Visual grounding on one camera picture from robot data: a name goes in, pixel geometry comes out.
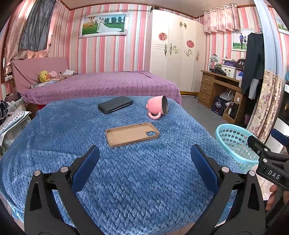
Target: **smartphone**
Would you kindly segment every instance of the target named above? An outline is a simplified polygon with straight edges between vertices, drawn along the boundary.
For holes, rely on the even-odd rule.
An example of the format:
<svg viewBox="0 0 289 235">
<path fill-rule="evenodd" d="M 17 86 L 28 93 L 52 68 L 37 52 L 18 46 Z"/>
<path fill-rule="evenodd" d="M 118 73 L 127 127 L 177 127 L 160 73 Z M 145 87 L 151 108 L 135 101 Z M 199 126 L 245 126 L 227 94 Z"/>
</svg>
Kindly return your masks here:
<svg viewBox="0 0 289 235">
<path fill-rule="evenodd" d="M 101 112 L 108 114 L 112 113 L 116 110 L 122 109 L 126 106 L 129 106 L 133 103 L 133 100 L 126 97 L 126 96 L 120 96 L 116 97 L 112 100 L 105 101 L 98 105 L 98 108 Z"/>
</svg>

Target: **blue gripper pad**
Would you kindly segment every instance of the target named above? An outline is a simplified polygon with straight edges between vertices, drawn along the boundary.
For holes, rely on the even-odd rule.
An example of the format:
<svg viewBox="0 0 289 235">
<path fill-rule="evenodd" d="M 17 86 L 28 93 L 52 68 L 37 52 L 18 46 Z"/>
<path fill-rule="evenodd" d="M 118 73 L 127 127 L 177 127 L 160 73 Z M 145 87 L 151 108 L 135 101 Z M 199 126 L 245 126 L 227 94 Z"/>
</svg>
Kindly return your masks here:
<svg viewBox="0 0 289 235">
<path fill-rule="evenodd" d="M 72 176 L 71 189 L 74 193 L 83 189 L 98 160 L 99 148 L 95 146 Z"/>
<path fill-rule="evenodd" d="M 198 149 L 197 146 L 194 145 L 191 147 L 192 161 L 204 181 L 206 188 L 214 194 L 217 194 L 219 191 L 218 177 L 204 156 L 205 153 Z"/>
<path fill-rule="evenodd" d="M 284 145 L 284 146 L 288 146 L 289 145 L 289 139 L 286 135 L 283 135 L 280 131 L 276 130 L 276 129 L 272 129 L 270 132 L 271 136 L 277 140 L 280 144 Z"/>
</svg>

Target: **picture frame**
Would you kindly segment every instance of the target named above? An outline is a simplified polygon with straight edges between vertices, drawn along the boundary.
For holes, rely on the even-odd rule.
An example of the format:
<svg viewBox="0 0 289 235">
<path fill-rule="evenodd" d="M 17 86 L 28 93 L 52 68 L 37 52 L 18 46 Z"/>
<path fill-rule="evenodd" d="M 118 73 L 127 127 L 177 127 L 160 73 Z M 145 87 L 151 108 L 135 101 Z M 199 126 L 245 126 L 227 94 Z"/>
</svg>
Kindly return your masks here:
<svg viewBox="0 0 289 235">
<path fill-rule="evenodd" d="M 240 29 L 232 33 L 232 51 L 246 52 L 248 35 L 254 33 L 254 29 Z"/>
<path fill-rule="evenodd" d="M 108 12 L 81 17 L 78 38 L 127 35 L 128 12 Z"/>
<path fill-rule="evenodd" d="M 280 33 L 284 33 L 289 35 L 289 30 L 287 29 L 286 25 L 284 24 L 283 20 L 281 17 L 278 15 L 278 13 L 274 10 L 274 18 L 278 27 L 278 31 Z"/>
</svg>

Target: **plastic laundry basket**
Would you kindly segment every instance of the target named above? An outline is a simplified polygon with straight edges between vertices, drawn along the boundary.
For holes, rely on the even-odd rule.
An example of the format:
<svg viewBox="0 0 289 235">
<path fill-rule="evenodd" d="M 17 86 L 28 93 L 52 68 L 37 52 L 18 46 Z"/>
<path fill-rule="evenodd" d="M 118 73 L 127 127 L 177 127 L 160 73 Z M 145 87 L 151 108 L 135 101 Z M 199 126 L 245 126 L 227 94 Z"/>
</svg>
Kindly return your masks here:
<svg viewBox="0 0 289 235">
<path fill-rule="evenodd" d="M 236 125 L 221 124 L 215 135 L 218 143 L 232 156 L 244 174 L 259 163 L 259 156 L 247 144 L 248 137 L 253 135 L 251 132 Z"/>
</svg>

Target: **hand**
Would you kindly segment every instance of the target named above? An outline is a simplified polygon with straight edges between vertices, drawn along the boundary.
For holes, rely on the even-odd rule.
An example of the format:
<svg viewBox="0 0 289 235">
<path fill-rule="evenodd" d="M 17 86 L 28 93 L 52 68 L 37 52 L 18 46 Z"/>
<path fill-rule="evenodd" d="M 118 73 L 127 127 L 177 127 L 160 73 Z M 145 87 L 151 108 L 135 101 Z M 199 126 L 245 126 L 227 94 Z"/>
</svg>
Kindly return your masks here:
<svg viewBox="0 0 289 235">
<path fill-rule="evenodd" d="M 277 190 L 277 185 L 273 184 L 271 187 L 270 187 L 270 192 L 271 195 L 267 201 L 267 206 L 266 206 L 266 209 L 265 210 L 270 210 L 271 209 L 271 206 L 275 200 L 275 193 L 276 193 L 276 190 Z M 284 200 L 284 204 L 286 205 L 287 202 L 289 201 L 289 191 L 284 191 L 284 194 L 283 194 L 283 200 Z"/>
</svg>

